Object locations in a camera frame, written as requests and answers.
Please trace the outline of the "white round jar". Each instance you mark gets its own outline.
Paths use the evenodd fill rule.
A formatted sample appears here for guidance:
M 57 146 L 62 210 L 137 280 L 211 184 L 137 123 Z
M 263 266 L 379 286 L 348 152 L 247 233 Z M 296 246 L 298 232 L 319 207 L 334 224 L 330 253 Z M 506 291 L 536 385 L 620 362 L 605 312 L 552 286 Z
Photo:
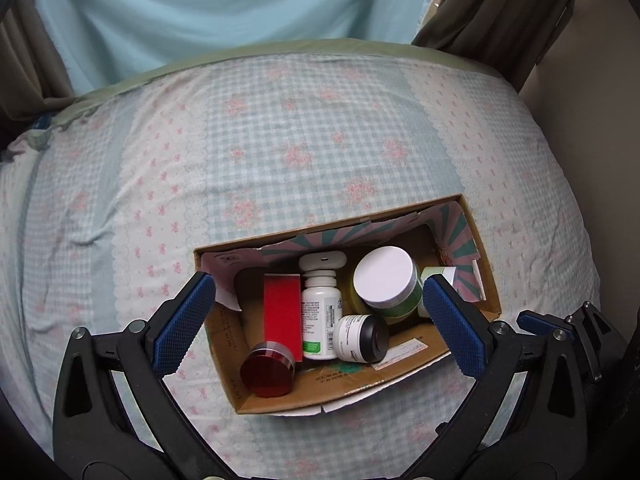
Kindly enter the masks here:
M 457 269 L 454 266 L 426 266 L 420 276 L 423 298 L 418 307 L 420 318 L 432 318 L 436 315 L 449 314 L 454 307 L 449 295 L 442 289 L 442 284 L 433 280 L 434 275 L 440 275 L 452 286 Z

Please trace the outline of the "red jar silver lid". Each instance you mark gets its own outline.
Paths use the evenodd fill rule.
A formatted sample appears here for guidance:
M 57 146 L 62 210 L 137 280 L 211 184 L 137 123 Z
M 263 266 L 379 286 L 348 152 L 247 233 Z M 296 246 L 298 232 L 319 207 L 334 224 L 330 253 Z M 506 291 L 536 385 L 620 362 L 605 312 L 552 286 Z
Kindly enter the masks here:
M 292 352 L 277 341 L 263 341 L 250 350 L 240 367 L 244 386 L 261 398 L 291 393 L 295 377 Z

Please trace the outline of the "small jar black lid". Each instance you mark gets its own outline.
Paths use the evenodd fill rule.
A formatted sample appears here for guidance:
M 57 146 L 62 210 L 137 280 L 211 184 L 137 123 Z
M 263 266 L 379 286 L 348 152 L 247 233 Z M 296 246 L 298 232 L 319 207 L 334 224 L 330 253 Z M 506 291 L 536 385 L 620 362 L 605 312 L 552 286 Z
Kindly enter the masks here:
M 375 364 L 386 357 L 390 348 L 390 332 L 380 316 L 345 315 L 335 325 L 333 343 L 337 359 Z

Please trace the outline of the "green jar white lid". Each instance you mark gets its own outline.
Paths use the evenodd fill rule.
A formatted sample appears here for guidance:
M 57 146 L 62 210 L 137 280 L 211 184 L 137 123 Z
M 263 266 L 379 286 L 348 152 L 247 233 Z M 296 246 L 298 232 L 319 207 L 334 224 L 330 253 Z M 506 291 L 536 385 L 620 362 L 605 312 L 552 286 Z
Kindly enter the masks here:
M 408 318 L 423 307 L 423 286 L 413 258 L 397 246 L 368 252 L 352 274 L 357 297 L 386 320 Z

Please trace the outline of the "red rectangular box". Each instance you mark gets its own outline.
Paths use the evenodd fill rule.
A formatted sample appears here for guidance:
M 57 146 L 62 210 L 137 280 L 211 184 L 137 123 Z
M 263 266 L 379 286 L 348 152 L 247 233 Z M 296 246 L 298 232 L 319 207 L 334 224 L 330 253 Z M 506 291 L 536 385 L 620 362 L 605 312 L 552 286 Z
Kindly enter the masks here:
M 262 291 L 265 340 L 288 348 L 303 361 L 302 289 L 298 274 L 266 274 Z

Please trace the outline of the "white pill bottle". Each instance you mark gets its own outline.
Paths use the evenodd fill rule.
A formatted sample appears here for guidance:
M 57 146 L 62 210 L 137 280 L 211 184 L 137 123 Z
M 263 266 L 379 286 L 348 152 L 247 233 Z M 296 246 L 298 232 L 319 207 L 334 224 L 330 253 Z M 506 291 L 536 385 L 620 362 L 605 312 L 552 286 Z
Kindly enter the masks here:
M 337 288 L 336 272 L 310 271 L 304 279 L 303 355 L 314 361 L 335 360 L 334 328 L 343 316 L 342 293 Z

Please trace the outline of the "yellow tape roll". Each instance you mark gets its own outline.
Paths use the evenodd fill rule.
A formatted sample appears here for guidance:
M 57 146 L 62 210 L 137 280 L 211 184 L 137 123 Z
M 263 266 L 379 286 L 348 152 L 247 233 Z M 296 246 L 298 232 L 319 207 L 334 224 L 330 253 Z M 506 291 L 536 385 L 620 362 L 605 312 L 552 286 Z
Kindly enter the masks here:
M 367 307 L 363 304 L 361 298 L 356 293 L 354 283 L 352 281 L 348 282 L 347 287 L 347 299 L 349 304 L 349 309 L 352 314 L 368 314 L 369 311 Z

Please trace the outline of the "white earbuds case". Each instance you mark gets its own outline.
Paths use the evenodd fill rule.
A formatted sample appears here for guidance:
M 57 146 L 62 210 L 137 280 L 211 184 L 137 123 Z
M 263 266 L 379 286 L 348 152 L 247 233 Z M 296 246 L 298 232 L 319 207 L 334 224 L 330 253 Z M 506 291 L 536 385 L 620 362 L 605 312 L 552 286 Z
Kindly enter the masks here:
M 332 252 L 314 252 L 300 257 L 299 269 L 304 273 L 320 270 L 338 270 L 347 262 L 344 252 L 332 250 Z

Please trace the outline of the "open cardboard box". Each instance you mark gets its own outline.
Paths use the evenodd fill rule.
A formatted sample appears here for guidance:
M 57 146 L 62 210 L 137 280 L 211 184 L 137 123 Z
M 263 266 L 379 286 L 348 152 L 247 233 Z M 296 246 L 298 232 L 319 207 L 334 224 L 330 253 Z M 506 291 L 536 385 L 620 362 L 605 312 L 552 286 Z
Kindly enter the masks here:
M 446 356 L 448 347 L 435 326 L 413 313 L 402 321 L 388 322 L 390 351 L 381 363 L 303 360 L 296 365 L 292 392 L 277 398 L 255 396 L 244 386 L 240 367 L 250 350 L 265 341 L 262 279 L 266 274 L 294 274 L 299 258 L 314 252 L 344 252 L 347 262 L 337 271 L 337 287 L 344 312 L 352 314 L 347 287 L 356 265 L 368 252 L 386 245 L 405 249 L 420 271 L 426 266 L 454 266 L 452 286 L 459 295 L 488 320 L 500 314 L 486 250 L 468 201 L 461 195 L 369 218 L 195 249 L 196 267 L 216 284 L 216 304 L 205 322 L 206 333 L 222 388 L 237 413 L 333 411 Z

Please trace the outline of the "patchwork floral bed sheet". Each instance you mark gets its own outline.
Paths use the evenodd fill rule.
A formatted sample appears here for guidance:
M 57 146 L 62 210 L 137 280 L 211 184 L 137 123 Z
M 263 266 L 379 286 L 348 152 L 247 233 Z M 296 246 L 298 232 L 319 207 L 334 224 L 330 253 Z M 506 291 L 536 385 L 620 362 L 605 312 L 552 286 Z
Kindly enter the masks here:
M 516 91 L 407 48 L 227 55 L 104 89 L 1 152 L 1 388 L 52 448 L 70 332 L 175 296 L 196 248 L 461 195 L 502 316 L 599 298 L 575 196 Z

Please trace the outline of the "light blue curtain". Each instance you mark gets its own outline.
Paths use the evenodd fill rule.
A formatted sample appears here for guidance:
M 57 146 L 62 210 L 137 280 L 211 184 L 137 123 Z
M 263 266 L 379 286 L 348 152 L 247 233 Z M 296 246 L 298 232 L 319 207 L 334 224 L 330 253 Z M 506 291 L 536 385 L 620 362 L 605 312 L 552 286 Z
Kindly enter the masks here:
M 408 44 L 434 0 L 36 0 L 80 94 L 249 44 L 354 38 Z

